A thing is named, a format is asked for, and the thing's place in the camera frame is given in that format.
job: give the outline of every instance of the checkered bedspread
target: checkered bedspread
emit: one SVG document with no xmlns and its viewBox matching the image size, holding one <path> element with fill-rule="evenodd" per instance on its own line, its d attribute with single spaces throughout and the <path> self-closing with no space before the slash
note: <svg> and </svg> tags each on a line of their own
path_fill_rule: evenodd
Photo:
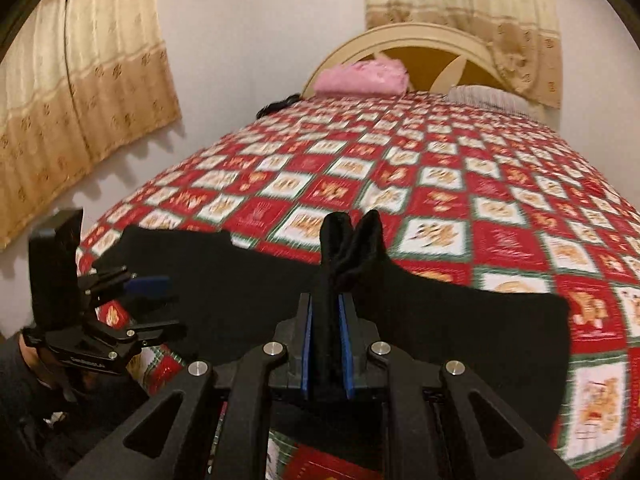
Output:
<svg viewBox="0 0 640 480">
<path fill-rule="evenodd" d="M 568 299 L 572 357 L 552 445 L 581 478 L 602 478 L 640 427 L 640 216 L 544 126 L 427 94 L 300 102 L 114 206 L 82 242 L 79 268 L 129 224 L 228 229 L 240 246 L 318 262 L 322 218 L 372 208 L 411 272 Z M 99 315 L 129 322 L 116 303 Z M 160 347 L 134 366 L 154 392 L 182 363 Z"/>
</svg>

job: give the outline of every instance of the person's hand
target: person's hand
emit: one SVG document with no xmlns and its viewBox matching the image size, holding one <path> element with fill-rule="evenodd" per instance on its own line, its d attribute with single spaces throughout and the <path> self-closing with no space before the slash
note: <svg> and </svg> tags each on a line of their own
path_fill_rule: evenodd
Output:
<svg viewBox="0 0 640 480">
<path fill-rule="evenodd" d="M 58 388 L 56 378 L 52 372 L 59 371 L 62 373 L 63 366 L 58 362 L 49 349 L 41 348 L 40 352 L 35 348 L 31 348 L 24 343 L 24 338 L 20 334 L 18 340 L 20 353 L 26 365 L 36 375 L 40 382 L 46 384 L 49 388 Z M 82 384 L 85 389 L 91 391 L 95 388 L 97 382 L 97 374 L 82 370 Z"/>
</svg>

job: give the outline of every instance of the fluffy pink pillow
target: fluffy pink pillow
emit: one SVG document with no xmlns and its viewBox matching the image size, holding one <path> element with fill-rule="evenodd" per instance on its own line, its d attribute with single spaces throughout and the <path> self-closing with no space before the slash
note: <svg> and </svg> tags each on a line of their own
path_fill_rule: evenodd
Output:
<svg viewBox="0 0 640 480">
<path fill-rule="evenodd" d="M 404 95 L 408 85 L 409 75 L 402 61 L 376 59 L 322 70 L 314 91 L 322 97 L 395 96 Z"/>
</svg>

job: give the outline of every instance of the curtain fold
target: curtain fold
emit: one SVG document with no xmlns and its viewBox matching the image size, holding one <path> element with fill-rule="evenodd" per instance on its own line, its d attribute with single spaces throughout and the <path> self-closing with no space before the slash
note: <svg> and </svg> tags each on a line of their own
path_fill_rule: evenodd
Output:
<svg viewBox="0 0 640 480">
<path fill-rule="evenodd" d="M 559 108 L 562 52 L 555 0 L 366 0 L 367 27 L 428 22 L 484 40 L 508 88 Z"/>
<path fill-rule="evenodd" d="M 156 0 L 42 0 L 0 63 L 0 250 L 118 147 L 178 118 Z"/>
</svg>

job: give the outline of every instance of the triangular cutout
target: triangular cutout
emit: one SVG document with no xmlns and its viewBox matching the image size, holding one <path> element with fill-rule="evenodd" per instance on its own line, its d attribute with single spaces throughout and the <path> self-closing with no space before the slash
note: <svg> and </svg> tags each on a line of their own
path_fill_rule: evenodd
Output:
<svg viewBox="0 0 640 480">
<path fill-rule="evenodd" d="M 516 429 L 478 392 L 469 394 L 469 402 L 491 458 L 500 458 L 524 447 L 524 440 Z"/>
<path fill-rule="evenodd" d="M 124 445 L 149 458 L 158 458 L 181 404 L 182 393 L 175 392 L 167 397 L 135 430 L 127 435 Z"/>
</svg>

